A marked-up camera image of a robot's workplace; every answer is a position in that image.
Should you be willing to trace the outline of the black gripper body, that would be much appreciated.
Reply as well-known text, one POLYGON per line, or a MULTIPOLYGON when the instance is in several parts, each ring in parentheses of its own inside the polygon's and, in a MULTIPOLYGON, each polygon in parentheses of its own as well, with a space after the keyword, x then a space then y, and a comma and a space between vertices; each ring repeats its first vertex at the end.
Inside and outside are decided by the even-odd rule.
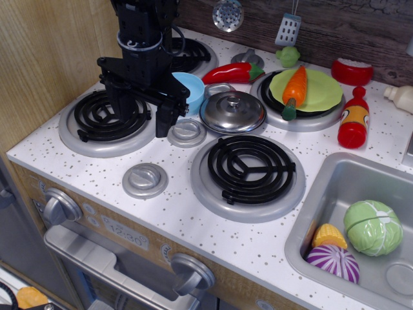
POLYGON ((144 99, 157 107, 164 103, 175 105, 179 116, 185 116, 190 91, 172 75, 175 54, 164 45, 169 41, 161 34, 144 41, 119 34, 117 43, 122 57, 97 59, 97 65, 101 67, 101 83, 105 87, 107 81, 129 85, 129 93, 134 98, 144 99))

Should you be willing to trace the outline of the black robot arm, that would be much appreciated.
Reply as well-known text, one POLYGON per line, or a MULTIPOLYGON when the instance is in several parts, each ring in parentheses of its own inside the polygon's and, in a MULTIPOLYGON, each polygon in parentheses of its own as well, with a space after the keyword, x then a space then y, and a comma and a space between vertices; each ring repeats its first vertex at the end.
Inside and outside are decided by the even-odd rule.
POLYGON ((178 1, 112 1, 119 21, 120 58, 100 57, 101 83, 121 121, 127 121, 136 100, 157 107, 156 137, 167 136, 188 110, 187 89, 172 74, 172 29, 178 1))

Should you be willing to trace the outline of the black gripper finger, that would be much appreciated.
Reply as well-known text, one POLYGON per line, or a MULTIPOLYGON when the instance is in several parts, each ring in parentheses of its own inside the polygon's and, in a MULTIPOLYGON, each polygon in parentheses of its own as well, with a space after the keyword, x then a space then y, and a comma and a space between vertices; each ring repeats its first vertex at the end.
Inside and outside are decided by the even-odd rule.
POLYGON ((165 138, 170 128, 176 123, 179 109, 172 104, 164 103, 156 111, 156 137, 165 138))
POLYGON ((106 94, 120 121, 128 121, 139 112, 135 98, 129 93, 130 86, 113 81, 106 82, 106 94))

